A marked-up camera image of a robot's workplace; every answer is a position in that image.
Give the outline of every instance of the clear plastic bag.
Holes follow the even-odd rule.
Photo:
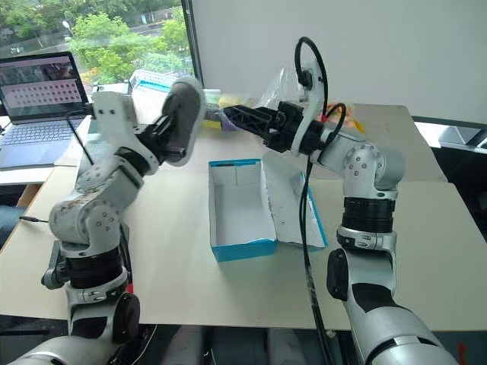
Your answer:
[[[266,91],[256,106],[276,110],[280,101],[297,103],[302,98],[302,94],[296,71],[293,68],[283,67],[267,85]]]

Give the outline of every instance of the white wall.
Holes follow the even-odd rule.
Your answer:
[[[487,123],[487,0],[193,0],[193,8],[206,87],[259,97],[306,35],[322,53],[331,100]]]

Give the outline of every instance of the open cardboard box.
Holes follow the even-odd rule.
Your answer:
[[[261,159],[209,163],[210,243],[219,262],[271,255],[278,243],[302,245],[298,207],[304,174],[274,152]],[[308,191],[307,244],[327,247]]]

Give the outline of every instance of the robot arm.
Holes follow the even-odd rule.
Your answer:
[[[337,229],[341,248],[329,254],[326,286],[343,302],[362,363],[456,364],[426,325],[393,301],[396,233],[392,229],[397,183],[404,160],[363,135],[313,120],[323,102],[316,68],[311,68],[310,106],[281,102],[278,110],[233,106],[224,110],[238,127],[263,138],[278,152],[310,156],[311,162],[343,178],[345,211]]]
[[[42,278],[49,289],[65,287],[69,336],[42,343],[16,364],[107,363],[135,337],[139,301],[127,288],[129,231],[122,215],[145,175],[163,162],[187,162],[204,112],[202,89],[191,79],[176,81],[150,125],[137,125],[130,97],[100,92],[93,101],[100,133],[116,152],[80,175],[52,209],[49,225],[59,240]]]

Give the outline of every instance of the open laptop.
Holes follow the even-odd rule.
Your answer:
[[[13,125],[0,142],[3,170],[53,165],[73,137],[65,114],[77,128],[88,102],[70,52],[0,59],[0,100]]]

